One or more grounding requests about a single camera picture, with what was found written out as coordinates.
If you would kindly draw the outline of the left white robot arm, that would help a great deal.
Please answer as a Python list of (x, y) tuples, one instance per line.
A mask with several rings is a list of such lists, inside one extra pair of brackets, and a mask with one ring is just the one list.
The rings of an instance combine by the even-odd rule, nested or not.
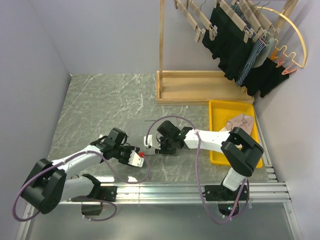
[(66, 200), (115, 201), (115, 191), (107, 190), (91, 174), (79, 175), (82, 170), (116, 159), (119, 163), (141, 168), (144, 159), (140, 148), (127, 143), (127, 134), (113, 128), (84, 149), (67, 157), (36, 162), (26, 178), (20, 196), (40, 213), (48, 214)]

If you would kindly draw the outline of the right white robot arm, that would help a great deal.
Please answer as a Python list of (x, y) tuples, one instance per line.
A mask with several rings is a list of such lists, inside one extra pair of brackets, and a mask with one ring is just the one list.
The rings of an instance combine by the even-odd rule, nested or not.
[(230, 164), (220, 187), (220, 194), (226, 200), (238, 194), (238, 187), (245, 178), (252, 176), (264, 153), (262, 146), (240, 127), (230, 131), (205, 131), (192, 127), (179, 129), (166, 120), (157, 131), (161, 137), (155, 149), (160, 154), (170, 155), (178, 149), (197, 148), (223, 154)]

